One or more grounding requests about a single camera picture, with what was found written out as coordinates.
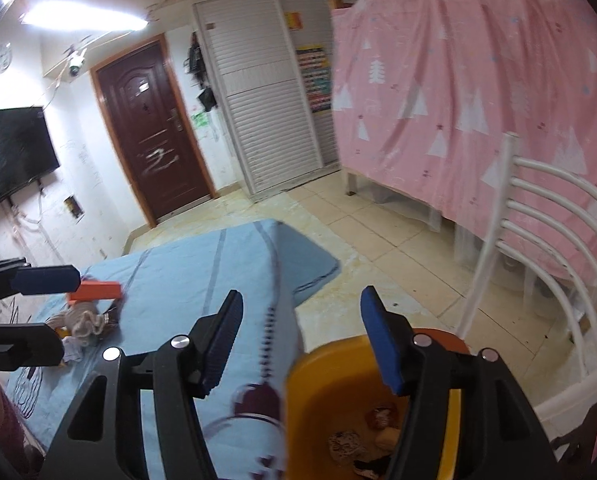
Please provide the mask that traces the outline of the red sleeved forearm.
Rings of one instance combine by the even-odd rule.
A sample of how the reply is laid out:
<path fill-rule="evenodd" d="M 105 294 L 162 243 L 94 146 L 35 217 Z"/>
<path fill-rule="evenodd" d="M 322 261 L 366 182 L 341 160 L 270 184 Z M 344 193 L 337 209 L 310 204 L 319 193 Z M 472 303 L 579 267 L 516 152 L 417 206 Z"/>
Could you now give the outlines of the red sleeved forearm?
<path fill-rule="evenodd" d="M 0 385 L 0 450 L 14 469 L 26 477 L 29 462 L 25 454 L 24 431 L 13 405 Z"/>

